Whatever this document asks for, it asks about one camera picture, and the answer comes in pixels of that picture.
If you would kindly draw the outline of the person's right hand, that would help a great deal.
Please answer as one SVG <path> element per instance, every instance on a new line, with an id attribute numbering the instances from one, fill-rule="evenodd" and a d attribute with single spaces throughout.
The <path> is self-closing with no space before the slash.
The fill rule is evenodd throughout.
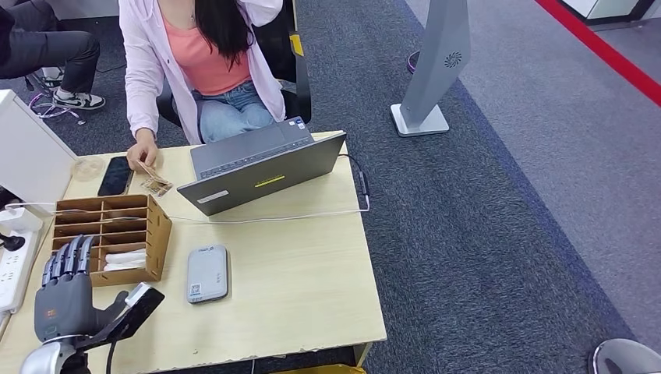
<path id="1" fill-rule="evenodd" d="M 128 149 L 126 154 L 129 167 L 133 171 L 139 170 L 141 164 L 152 167 L 159 152 L 154 133 L 150 129 L 139 129 L 135 139 L 136 143 Z"/>

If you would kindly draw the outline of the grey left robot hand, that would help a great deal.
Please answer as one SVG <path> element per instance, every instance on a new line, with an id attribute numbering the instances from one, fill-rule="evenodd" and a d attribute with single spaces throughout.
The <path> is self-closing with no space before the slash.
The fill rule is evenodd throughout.
<path id="1" fill-rule="evenodd" d="M 127 291 L 120 291 L 106 309 L 93 305 L 89 269 L 94 239 L 93 235 L 78 235 L 45 263 L 34 304 L 34 330 L 40 341 L 93 336 L 125 309 Z"/>

